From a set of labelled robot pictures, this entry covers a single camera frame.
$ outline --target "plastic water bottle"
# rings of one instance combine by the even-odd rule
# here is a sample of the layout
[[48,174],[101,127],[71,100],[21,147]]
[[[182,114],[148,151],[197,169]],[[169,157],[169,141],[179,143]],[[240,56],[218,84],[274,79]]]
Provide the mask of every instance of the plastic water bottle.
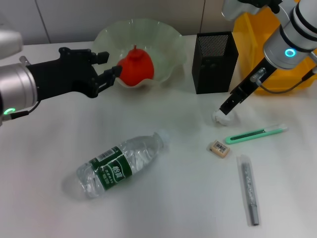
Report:
[[148,165],[169,144],[165,131],[124,141],[83,164],[77,176],[86,194],[98,197]]

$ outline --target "robotic hand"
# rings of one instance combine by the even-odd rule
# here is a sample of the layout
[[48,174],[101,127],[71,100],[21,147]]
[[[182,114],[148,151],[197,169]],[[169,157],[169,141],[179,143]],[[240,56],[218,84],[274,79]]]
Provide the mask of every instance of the robotic hand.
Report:
[[[301,0],[299,3],[294,0],[225,0],[222,15],[234,20],[244,12],[256,14],[266,6],[281,25],[264,44],[263,60],[221,105],[220,110],[225,115],[249,97],[276,69],[293,69],[306,57],[317,63],[313,52],[317,48],[317,0]],[[297,85],[316,73],[317,67],[303,76]]]
[[[22,50],[20,33],[10,29],[5,19],[0,18],[0,59],[14,55]],[[24,63],[0,67],[0,125],[2,121],[28,115],[41,100],[76,91],[89,98],[114,84],[122,71],[115,66],[97,75],[93,64],[107,63],[109,53],[96,55],[91,50],[59,49],[57,60],[29,64]],[[37,105],[31,111],[22,110]]]

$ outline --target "white tabletop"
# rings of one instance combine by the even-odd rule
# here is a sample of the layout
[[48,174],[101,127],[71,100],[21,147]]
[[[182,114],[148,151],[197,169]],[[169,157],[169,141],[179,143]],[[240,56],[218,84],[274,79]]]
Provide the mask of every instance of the white tabletop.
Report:
[[[317,84],[293,96],[251,96],[239,124],[214,125],[228,93],[196,95],[187,63],[164,85],[128,90],[115,84],[97,98],[68,93],[0,127],[0,235],[23,238],[310,238],[317,234]],[[0,61],[54,60],[58,48],[26,46]],[[231,145],[220,159],[210,142],[286,123],[281,134]],[[108,148],[165,128],[168,153],[103,197],[86,200],[76,169]],[[251,158],[261,225],[247,224],[236,157]]]

